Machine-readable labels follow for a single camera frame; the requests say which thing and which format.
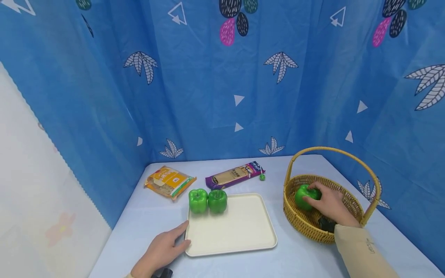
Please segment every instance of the blue curtain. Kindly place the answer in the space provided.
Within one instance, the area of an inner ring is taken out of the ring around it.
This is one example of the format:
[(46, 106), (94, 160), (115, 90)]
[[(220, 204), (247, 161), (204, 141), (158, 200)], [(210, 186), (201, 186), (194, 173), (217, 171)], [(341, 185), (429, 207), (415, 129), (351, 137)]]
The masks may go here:
[(148, 163), (328, 145), (445, 271), (443, 1), (29, 1), (1, 61), (111, 227)]

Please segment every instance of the table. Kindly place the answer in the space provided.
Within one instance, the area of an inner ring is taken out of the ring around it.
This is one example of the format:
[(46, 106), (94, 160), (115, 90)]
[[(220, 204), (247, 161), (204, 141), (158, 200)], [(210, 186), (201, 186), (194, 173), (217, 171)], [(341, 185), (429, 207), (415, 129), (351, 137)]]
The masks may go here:
[[(163, 165), (198, 179), (190, 188), (206, 188), (205, 177), (251, 161), (266, 170), (266, 180), (257, 177), (225, 189), (227, 194), (259, 193), (266, 204), (278, 238), (274, 249), (190, 258), (183, 254), (169, 267), (174, 278), (202, 277), (349, 277), (335, 245), (311, 241), (297, 232), (283, 212), (283, 183), (291, 157), (261, 157), (216, 161), (155, 163), (141, 176), (133, 195), (112, 231), (90, 278), (122, 278), (144, 254), (151, 240), (187, 219), (188, 190), (173, 203), (145, 189), (145, 179)], [(317, 174), (338, 182), (354, 194), (364, 209), (368, 200), (352, 186), (323, 156), (303, 155), (294, 163), (292, 176)], [(383, 256), (402, 278), (444, 278), (433, 265), (378, 210), (366, 228)]]

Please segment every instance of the pepper stem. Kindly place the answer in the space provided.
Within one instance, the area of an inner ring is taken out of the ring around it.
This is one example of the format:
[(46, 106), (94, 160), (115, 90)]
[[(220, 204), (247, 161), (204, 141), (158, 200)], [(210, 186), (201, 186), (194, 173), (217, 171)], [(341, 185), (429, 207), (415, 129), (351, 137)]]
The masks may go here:
[(217, 190), (213, 196), (215, 197), (215, 199), (221, 198), (221, 191)]

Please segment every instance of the beige sleeve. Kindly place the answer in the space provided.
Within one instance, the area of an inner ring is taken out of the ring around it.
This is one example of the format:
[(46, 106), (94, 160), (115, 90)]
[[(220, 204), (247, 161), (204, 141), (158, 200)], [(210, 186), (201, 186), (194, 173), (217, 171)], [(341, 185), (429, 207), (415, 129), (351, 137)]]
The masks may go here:
[(351, 278), (399, 277), (377, 250), (367, 230), (336, 225), (334, 235)]

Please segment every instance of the white tray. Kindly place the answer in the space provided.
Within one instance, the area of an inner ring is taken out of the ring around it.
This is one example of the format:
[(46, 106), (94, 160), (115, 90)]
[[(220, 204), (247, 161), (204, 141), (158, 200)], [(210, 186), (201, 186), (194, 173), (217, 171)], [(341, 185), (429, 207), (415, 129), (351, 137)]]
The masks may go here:
[(185, 239), (192, 241), (190, 257), (274, 248), (277, 236), (263, 198), (257, 193), (227, 196), (223, 214), (196, 215), (189, 211)]

